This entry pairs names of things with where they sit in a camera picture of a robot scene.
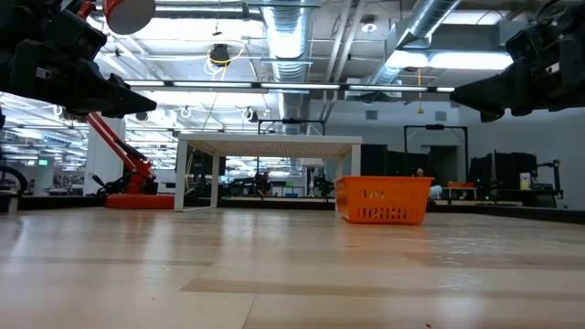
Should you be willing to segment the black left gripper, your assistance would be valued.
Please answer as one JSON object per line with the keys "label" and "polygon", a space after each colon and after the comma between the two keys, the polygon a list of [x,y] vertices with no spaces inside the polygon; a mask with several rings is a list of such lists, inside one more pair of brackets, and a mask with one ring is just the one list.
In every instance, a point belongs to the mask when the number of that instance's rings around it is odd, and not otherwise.
{"label": "black left gripper", "polygon": [[147,119],[156,109],[155,101],[132,91],[115,74],[105,79],[94,60],[78,58],[54,42],[54,17],[69,10],[86,21],[94,2],[0,0],[0,91],[82,112],[98,111],[106,118]]}

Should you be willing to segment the red desk lamp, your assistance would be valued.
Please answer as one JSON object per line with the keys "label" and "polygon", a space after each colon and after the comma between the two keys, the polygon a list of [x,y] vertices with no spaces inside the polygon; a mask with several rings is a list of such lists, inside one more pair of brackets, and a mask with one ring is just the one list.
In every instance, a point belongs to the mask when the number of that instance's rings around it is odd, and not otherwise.
{"label": "red desk lamp", "polygon": [[[154,11],[155,0],[102,0],[106,23],[118,35],[141,30],[150,22]],[[157,193],[153,162],[124,142],[100,115],[91,113],[87,120],[127,169],[123,176],[108,183],[97,175],[91,176],[100,187],[96,195],[104,200],[104,205],[120,209],[171,209],[175,198]]]}

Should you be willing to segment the black round wheel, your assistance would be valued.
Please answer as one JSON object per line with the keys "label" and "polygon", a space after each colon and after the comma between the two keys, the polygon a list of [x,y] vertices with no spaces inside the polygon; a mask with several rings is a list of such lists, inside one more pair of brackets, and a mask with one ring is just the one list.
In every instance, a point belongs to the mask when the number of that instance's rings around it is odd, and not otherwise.
{"label": "black round wheel", "polygon": [[8,167],[6,165],[0,165],[0,182],[2,182],[5,179],[6,174],[13,176],[18,181],[19,188],[17,190],[14,190],[14,193],[19,196],[22,196],[28,189],[27,179],[18,170]]}

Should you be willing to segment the low black stand frame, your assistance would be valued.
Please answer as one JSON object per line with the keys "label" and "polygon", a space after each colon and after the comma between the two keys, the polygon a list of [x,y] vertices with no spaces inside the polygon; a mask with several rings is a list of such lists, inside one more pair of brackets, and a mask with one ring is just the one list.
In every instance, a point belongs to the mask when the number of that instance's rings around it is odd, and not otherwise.
{"label": "low black stand frame", "polygon": [[[289,119],[258,119],[257,121],[257,134],[267,134],[269,133],[271,127],[275,124],[279,123],[281,126],[287,125],[303,125],[305,127],[305,133],[307,135],[310,134],[311,130],[314,130],[316,133],[320,135],[326,135],[326,121],[324,120],[305,120],[299,118],[289,118]],[[316,128],[313,127],[313,124],[319,124],[321,126],[321,131],[318,131]]]}

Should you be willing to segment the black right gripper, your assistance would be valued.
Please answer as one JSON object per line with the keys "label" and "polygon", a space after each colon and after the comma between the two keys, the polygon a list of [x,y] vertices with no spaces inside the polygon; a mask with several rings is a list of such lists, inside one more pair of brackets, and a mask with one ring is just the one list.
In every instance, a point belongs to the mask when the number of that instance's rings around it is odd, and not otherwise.
{"label": "black right gripper", "polygon": [[561,111],[585,106],[585,0],[543,17],[560,0],[549,0],[531,26],[546,29],[548,41],[534,60],[521,58],[484,80],[456,87],[450,100],[480,110],[481,122],[534,110]]}

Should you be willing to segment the white perforated metal shelf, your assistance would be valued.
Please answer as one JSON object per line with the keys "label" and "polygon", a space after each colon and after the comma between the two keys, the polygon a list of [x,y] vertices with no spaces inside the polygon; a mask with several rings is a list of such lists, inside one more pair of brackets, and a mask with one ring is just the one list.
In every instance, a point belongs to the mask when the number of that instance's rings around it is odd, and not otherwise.
{"label": "white perforated metal shelf", "polygon": [[180,133],[178,136],[174,211],[185,212],[187,147],[192,146],[212,156],[210,206],[218,205],[219,159],[222,156],[333,158],[336,175],[343,175],[344,161],[351,159],[350,174],[361,175],[361,145],[358,136]]}

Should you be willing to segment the person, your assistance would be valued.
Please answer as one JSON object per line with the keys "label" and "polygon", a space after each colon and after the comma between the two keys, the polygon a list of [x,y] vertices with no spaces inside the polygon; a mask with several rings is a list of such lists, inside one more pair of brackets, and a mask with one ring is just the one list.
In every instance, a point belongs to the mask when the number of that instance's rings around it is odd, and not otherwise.
{"label": "person", "polygon": [[[424,170],[420,167],[416,169],[414,176],[427,177]],[[442,186],[439,183],[437,183],[435,179],[432,179],[430,192],[429,192],[429,200],[441,199],[441,196],[442,196]]]}

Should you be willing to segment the tall black stand frame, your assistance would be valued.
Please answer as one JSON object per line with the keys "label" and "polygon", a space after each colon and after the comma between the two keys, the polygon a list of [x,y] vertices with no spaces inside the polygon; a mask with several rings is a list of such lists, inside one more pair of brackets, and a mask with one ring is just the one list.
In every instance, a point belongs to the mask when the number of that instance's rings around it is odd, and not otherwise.
{"label": "tall black stand frame", "polygon": [[412,129],[424,129],[426,131],[442,131],[442,130],[449,130],[453,134],[457,135],[454,131],[461,130],[463,132],[463,142],[464,142],[464,173],[465,173],[465,180],[469,179],[469,133],[467,126],[456,126],[456,125],[443,125],[443,124],[425,124],[425,125],[404,125],[403,126],[403,153],[404,153],[404,173],[406,174],[409,170],[409,151],[408,151],[408,143],[409,143],[409,136],[408,130]]}

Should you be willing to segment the orange plastic basket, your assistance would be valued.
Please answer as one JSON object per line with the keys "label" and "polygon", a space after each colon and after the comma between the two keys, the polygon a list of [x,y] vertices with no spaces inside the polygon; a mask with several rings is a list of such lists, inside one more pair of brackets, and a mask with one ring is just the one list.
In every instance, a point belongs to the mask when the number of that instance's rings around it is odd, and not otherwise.
{"label": "orange plastic basket", "polygon": [[419,225],[432,179],[408,176],[342,176],[334,181],[337,214],[354,224]]}

